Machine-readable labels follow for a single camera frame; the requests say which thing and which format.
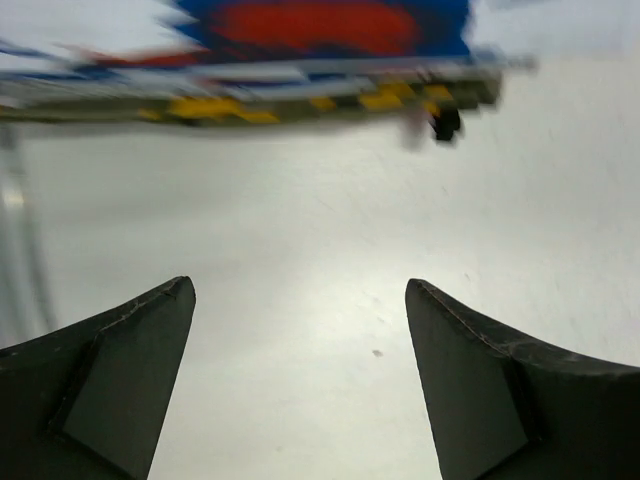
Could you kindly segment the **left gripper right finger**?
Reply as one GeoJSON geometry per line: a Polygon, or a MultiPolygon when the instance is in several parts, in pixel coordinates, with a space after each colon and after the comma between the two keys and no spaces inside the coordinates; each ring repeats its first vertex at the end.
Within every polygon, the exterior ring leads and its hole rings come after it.
{"type": "Polygon", "coordinates": [[[405,293],[445,479],[635,479],[639,371],[483,315],[427,281],[405,293]]]}

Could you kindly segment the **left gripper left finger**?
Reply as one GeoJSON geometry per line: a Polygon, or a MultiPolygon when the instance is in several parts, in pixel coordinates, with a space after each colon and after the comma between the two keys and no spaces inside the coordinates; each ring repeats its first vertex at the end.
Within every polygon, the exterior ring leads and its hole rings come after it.
{"type": "Polygon", "coordinates": [[[2,349],[2,478],[147,478],[194,310],[176,277],[2,349]]]}

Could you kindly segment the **blue white patterned trousers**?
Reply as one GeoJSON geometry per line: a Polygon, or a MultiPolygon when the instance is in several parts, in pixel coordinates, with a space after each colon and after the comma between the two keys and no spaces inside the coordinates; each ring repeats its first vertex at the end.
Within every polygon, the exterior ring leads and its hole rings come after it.
{"type": "Polygon", "coordinates": [[[467,1],[5,1],[6,80],[231,82],[467,58],[467,1]]]}

